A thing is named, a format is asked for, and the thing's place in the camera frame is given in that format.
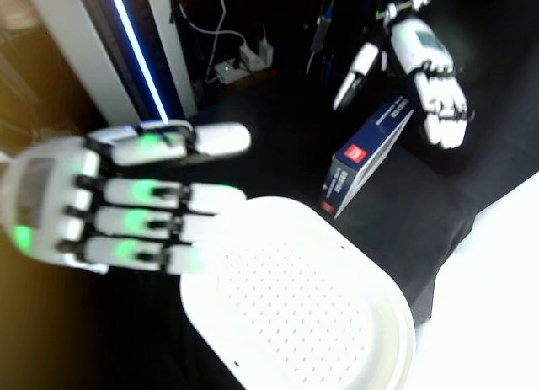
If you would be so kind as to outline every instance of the cardboard box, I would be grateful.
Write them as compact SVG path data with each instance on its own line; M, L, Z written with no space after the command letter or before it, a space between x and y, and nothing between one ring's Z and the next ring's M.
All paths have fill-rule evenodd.
M408 98L395 95L333 156L319 205L337 217L386 158L412 116Z

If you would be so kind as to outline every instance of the red logo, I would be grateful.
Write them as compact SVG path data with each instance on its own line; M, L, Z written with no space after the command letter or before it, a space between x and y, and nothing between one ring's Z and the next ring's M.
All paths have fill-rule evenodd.
M361 163L361 160L366 157L367 152L361 147L357 147L355 144L352 144L346 149L344 155L352 160L354 163Z
M334 213L334 210L335 208L333 206L331 206L328 202L326 202L325 200L323 200L323 202L320 204L320 207L322 208L323 211L326 211L327 213L329 213L330 215L333 215Z

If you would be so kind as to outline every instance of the robotic hand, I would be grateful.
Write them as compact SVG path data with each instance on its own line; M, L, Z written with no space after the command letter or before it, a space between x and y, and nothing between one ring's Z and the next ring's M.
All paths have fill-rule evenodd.
M425 114L424 131L431 144L459 147L464 139L468 114L467 101L458 81L450 53L432 29L414 14L430 0L390 3L376 14L383 20L382 31L366 42L355 56L334 100L334 110L345 108L362 88L368 74L381 61L396 74L410 79L411 95L419 98Z
M212 215L245 201L213 184L128 178L131 166L192 164L246 151L239 124L184 120L110 127L33 146L0 185L3 228L21 252L52 264L105 273L109 265L200 273L218 259L201 245Z

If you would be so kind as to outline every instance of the product box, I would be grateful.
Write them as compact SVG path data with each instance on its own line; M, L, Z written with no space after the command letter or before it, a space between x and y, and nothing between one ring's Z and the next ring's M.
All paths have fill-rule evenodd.
M408 98L388 99L333 156L320 207L337 217L386 158L412 116Z

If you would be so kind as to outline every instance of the barcode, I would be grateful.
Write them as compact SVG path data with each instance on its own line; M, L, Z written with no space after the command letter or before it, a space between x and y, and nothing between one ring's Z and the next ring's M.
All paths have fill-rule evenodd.
M340 173L339 180L337 181L337 185L335 186L335 192L339 193L340 190L343 188L346 177L348 177L348 173L346 171Z

